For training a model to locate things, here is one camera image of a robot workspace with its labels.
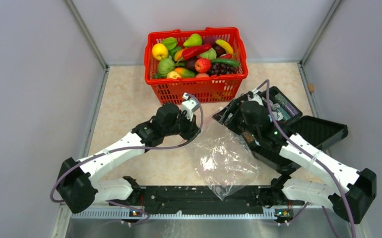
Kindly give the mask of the clear zip top bag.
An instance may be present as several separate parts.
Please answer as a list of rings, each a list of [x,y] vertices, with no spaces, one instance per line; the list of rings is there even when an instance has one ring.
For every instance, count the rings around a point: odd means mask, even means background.
[[[259,175],[243,137],[217,122],[212,115],[203,121],[201,133],[186,146],[186,151],[198,176],[222,201],[254,182]]]

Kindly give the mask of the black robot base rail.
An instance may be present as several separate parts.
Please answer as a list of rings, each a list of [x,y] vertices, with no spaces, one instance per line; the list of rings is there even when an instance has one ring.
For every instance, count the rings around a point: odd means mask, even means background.
[[[136,186],[126,200],[115,202],[141,208],[150,215],[179,211],[184,215],[262,214],[274,206],[304,205],[303,201],[289,200],[277,188],[257,185],[244,186],[224,199],[207,186]]]

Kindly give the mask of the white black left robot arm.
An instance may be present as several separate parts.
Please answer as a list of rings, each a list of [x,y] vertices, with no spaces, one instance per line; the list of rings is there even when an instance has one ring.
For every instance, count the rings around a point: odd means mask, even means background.
[[[171,150],[192,142],[202,127],[196,123],[194,113],[197,110],[201,110],[201,104],[193,98],[183,101],[180,107],[166,103],[151,119],[136,125],[107,148],[78,160],[64,160],[51,190],[51,200],[55,201],[54,192],[57,192],[74,214],[107,200],[136,204],[140,192],[128,181],[102,182],[101,178],[129,159],[150,150]]]

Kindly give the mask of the red chili pepper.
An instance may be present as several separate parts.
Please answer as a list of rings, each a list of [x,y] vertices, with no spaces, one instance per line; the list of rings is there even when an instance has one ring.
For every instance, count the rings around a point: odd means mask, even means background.
[[[182,57],[184,58],[184,60],[188,60],[188,59],[191,59],[193,57],[198,56],[199,54],[207,52],[211,48],[212,48],[212,45],[209,44],[209,43],[203,44],[203,45],[200,45],[200,46],[193,46],[193,47],[190,47],[190,48],[186,48],[182,52]]]

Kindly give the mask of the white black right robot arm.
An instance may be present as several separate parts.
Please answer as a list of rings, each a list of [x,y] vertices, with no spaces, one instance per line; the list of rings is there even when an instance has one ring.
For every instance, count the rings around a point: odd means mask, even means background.
[[[272,105],[234,99],[213,119],[237,135],[250,137],[254,157],[280,173],[271,191],[277,204],[310,202],[360,224],[377,196],[377,174],[350,167],[327,155],[324,143],[347,136],[347,127],[310,116],[282,120]]]

